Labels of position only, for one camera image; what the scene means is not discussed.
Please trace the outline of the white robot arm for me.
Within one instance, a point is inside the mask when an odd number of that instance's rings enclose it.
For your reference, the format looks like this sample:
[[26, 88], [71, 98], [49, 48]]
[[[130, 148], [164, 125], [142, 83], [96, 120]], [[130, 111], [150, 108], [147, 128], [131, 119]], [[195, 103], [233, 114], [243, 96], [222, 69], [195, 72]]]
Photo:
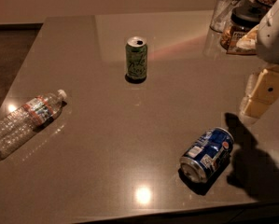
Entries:
[[251, 34], [257, 35], [257, 56], [267, 65], [249, 77], [240, 106], [240, 118], [255, 122], [279, 98], [279, 0], [245, 38]]

